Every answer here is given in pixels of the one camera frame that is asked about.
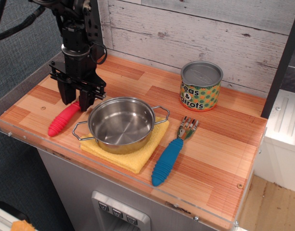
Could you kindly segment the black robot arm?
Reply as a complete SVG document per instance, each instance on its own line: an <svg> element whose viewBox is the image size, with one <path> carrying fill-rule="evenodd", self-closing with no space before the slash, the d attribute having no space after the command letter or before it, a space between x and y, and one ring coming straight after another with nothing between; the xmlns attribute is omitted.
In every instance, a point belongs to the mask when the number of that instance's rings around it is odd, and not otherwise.
<svg viewBox="0 0 295 231"><path fill-rule="evenodd" d="M36 4L50 9L56 18L63 43L64 61L51 62L51 77L58 83L64 104L79 99L85 112L94 100L104 99L106 83L96 67L107 57L103 44L98 3L95 0L37 0Z"/></svg>

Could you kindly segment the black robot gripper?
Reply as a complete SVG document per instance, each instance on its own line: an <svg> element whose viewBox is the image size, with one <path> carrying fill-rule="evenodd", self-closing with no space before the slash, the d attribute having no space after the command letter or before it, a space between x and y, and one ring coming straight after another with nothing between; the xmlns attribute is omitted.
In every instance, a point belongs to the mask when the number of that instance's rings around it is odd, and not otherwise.
<svg viewBox="0 0 295 231"><path fill-rule="evenodd" d="M96 74L99 64L96 51L83 57L64 55L64 61L53 60L50 63L51 78L58 83L60 96L65 105L76 99L76 91L80 90L79 105L81 111L94 104L95 97L104 99L106 83Z"/></svg>

